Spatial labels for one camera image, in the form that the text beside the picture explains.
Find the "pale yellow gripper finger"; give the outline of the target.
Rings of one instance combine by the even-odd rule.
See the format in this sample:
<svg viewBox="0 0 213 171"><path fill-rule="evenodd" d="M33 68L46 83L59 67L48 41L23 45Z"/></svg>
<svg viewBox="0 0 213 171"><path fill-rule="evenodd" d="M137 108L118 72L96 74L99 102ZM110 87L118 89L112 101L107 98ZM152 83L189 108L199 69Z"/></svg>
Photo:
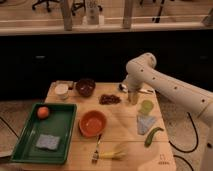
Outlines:
<svg viewBox="0 0 213 171"><path fill-rule="evenodd" d="M129 92L128 93L128 100L132 105L136 105L138 102L138 93L137 92Z"/></svg>

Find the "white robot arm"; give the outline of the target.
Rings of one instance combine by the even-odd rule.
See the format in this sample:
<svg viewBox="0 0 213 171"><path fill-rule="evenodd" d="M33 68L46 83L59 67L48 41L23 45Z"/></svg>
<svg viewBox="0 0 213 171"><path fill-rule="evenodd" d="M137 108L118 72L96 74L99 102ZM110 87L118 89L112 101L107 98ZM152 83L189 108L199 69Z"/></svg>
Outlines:
<svg viewBox="0 0 213 171"><path fill-rule="evenodd" d="M209 127L209 133L200 171L213 171L213 92L160 73L155 70L156 64L152 53L144 53L127 62L124 84L129 102L137 103L139 90L146 83L202 120Z"/></svg>

